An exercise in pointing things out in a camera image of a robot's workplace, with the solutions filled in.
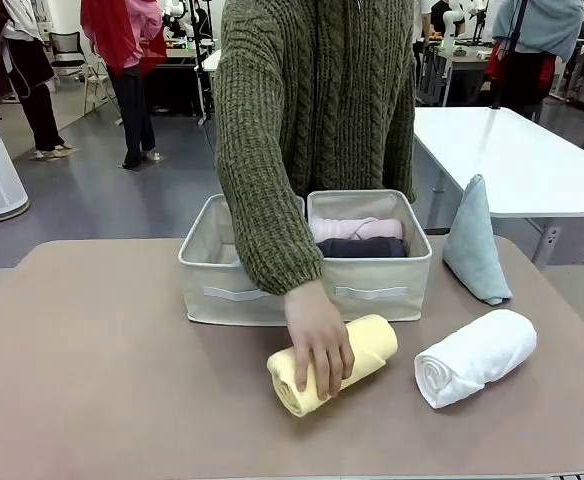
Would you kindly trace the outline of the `person's right hand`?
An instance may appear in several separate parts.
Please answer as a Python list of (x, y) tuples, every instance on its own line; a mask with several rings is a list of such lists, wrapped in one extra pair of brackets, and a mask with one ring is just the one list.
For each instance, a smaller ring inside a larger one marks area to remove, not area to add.
[(304, 391), (313, 368), (319, 399), (334, 397), (352, 374), (355, 356), (348, 331), (320, 281), (284, 295), (287, 329), (295, 355), (295, 382)]

